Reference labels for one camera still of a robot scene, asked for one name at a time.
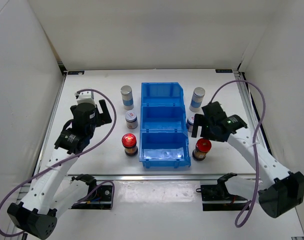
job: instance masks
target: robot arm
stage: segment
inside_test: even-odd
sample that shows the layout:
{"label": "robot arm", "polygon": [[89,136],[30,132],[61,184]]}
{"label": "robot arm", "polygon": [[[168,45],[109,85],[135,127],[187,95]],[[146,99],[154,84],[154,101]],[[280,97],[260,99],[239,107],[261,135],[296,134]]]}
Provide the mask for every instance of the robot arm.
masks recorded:
{"label": "robot arm", "polygon": [[[194,116],[192,137],[196,137],[201,126],[200,136],[212,141],[227,142],[255,169],[255,153],[252,143],[253,134],[247,124],[237,115],[227,117],[218,102],[202,107],[204,115]],[[272,218],[301,204],[304,197],[304,176],[301,172],[292,173],[280,164],[259,143],[255,143],[258,153],[259,185],[256,201]],[[218,180],[219,192],[224,195],[238,195],[251,199],[254,182],[229,173]]]}
{"label": "robot arm", "polygon": [[72,106],[73,119],[63,127],[55,148],[46,167],[50,171],[37,178],[35,184],[19,204],[12,203],[8,209],[14,225],[25,232],[47,239],[56,227],[58,218],[75,202],[86,197],[96,186],[96,179],[81,174],[73,178],[69,187],[56,194],[61,182],[71,166],[77,161],[75,157],[53,167],[59,161],[80,154],[94,135],[96,127],[112,122],[104,100],[100,100],[103,113],[99,113],[94,102],[93,92],[76,94],[77,105]]}

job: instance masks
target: stacked bins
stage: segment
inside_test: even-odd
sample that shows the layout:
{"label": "stacked bins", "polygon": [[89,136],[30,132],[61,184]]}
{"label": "stacked bins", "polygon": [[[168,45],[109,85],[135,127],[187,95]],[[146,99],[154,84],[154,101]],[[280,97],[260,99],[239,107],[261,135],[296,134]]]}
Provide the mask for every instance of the stacked bins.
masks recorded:
{"label": "stacked bins", "polygon": [[139,161],[145,168],[191,166],[183,89],[142,83]]}

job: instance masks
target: jar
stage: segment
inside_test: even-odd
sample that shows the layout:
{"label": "jar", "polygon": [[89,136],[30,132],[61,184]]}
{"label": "jar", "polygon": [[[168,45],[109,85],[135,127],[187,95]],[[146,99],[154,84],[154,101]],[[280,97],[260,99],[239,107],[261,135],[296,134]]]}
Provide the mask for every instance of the jar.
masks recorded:
{"label": "jar", "polygon": [[189,107],[192,112],[198,112],[200,110],[205,94],[206,91],[202,87],[196,87],[194,89],[191,104]]}
{"label": "jar", "polygon": [[200,138],[197,140],[195,149],[193,150],[192,156],[196,161],[203,161],[207,153],[211,150],[212,144],[209,140],[205,138]]}
{"label": "jar", "polygon": [[122,144],[126,155],[133,157],[138,153],[137,138],[134,134],[125,134],[122,137]]}
{"label": "jar", "polygon": [[190,116],[187,118],[187,121],[186,121],[186,129],[187,129],[187,131],[190,132],[190,133],[192,133],[193,124],[194,124],[194,114],[190,115]]}
{"label": "jar", "polygon": [[124,109],[131,110],[134,108],[132,88],[128,85],[121,87],[121,95]]}
{"label": "jar", "polygon": [[135,129],[138,126],[137,114],[132,110],[127,111],[125,113],[125,121],[126,121],[126,126],[129,129]]}

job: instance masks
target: red jar lid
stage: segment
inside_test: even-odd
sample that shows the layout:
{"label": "red jar lid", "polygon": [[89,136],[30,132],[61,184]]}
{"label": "red jar lid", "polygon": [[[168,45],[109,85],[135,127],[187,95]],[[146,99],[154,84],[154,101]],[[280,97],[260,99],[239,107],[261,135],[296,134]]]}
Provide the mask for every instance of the red jar lid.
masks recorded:
{"label": "red jar lid", "polygon": [[122,144],[126,148],[132,148],[137,144],[137,138],[132,133],[127,133],[122,137]]}
{"label": "red jar lid", "polygon": [[203,153],[207,153],[208,151],[210,151],[212,144],[209,140],[205,139],[205,138],[200,138],[199,140],[197,140],[196,145],[197,149]]}

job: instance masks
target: bottle cap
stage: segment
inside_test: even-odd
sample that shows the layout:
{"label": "bottle cap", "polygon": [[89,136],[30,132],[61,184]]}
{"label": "bottle cap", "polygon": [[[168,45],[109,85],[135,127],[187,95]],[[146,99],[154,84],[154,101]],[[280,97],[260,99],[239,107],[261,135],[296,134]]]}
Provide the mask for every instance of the bottle cap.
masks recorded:
{"label": "bottle cap", "polygon": [[209,140],[205,139],[205,138],[200,138],[199,140],[197,140],[196,145],[197,149],[203,153],[207,153],[208,151],[210,151],[212,144]]}
{"label": "bottle cap", "polygon": [[122,137],[122,144],[125,148],[133,148],[137,144],[137,138],[132,133],[127,133]]}
{"label": "bottle cap", "polygon": [[204,95],[206,94],[206,91],[204,90],[204,88],[202,87],[196,87],[194,89],[194,95],[197,97],[197,98],[203,98]]}
{"label": "bottle cap", "polygon": [[137,119],[137,114],[134,111],[127,111],[125,113],[125,120],[127,122],[134,122]]}
{"label": "bottle cap", "polygon": [[125,86],[121,87],[121,94],[123,96],[129,95],[131,92],[132,92],[132,88],[130,86],[125,85]]}

